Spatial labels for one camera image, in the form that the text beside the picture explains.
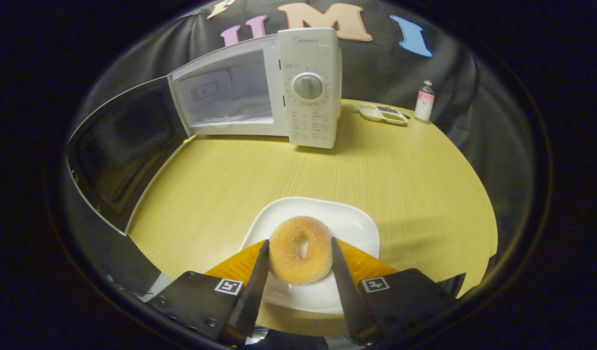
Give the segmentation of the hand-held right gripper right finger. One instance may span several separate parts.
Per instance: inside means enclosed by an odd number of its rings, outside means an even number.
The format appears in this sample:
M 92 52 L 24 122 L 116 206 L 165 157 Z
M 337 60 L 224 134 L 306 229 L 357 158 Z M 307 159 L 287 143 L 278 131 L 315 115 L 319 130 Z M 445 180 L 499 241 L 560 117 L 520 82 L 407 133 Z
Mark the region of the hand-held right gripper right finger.
M 354 281 L 340 241 L 331 240 L 335 277 L 349 337 L 356 343 L 393 341 L 431 326 L 456 304 L 456 297 L 420 270 Z

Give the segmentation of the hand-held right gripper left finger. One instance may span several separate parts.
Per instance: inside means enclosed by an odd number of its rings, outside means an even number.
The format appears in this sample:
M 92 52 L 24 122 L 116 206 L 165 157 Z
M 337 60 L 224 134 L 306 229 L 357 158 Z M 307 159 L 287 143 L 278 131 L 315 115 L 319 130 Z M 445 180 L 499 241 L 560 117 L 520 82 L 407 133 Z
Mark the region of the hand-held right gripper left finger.
M 185 272 L 148 304 L 157 312 L 219 344 L 245 344 L 254 332 L 269 276 L 269 240 L 250 247 L 255 261 L 246 280 Z

